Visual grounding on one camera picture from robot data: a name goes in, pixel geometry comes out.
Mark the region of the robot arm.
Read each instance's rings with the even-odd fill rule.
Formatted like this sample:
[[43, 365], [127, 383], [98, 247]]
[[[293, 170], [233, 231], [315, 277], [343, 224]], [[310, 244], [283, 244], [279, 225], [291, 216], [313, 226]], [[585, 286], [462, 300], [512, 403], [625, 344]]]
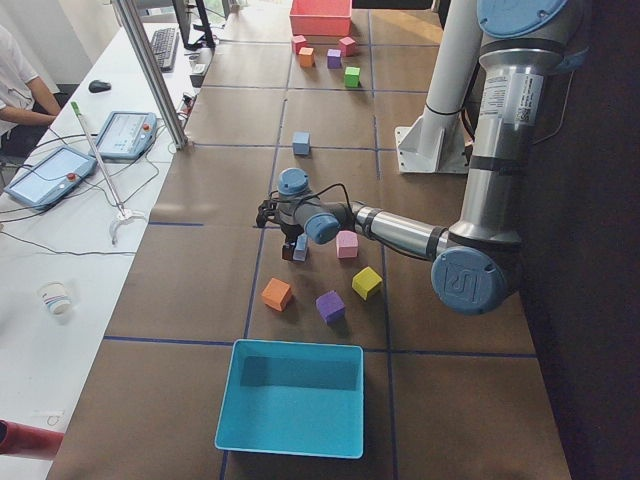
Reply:
[[396, 132], [404, 173], [467, 177], [459, 220], [433, 226], [363, 203], [324, 202], [299, 168], [284, 170], [256, 223], [278, 225], [284, 259], [301, 235], [317, 244], [350, 230], [431, 263], [442, 303], [465, 315], [496, 309], [520, 281], [522, 179], [545, 80], [580, 66], [587, 1], [454, 1], [423, 113]]

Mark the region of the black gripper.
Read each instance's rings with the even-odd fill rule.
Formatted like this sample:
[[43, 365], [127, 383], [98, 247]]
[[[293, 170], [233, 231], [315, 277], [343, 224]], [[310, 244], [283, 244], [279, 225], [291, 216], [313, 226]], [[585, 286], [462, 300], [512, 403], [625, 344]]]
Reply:
[[294, 260], [294, 253], [298, 237], [304, 233], [303, 227], [298, 224], [276, 199], [265, 199], [259, 206], [256, 215], [256, 226], [265, 228], [268, 223], [277, 225], [285, 236], [281, 250], [281, 258], [286, 261]]

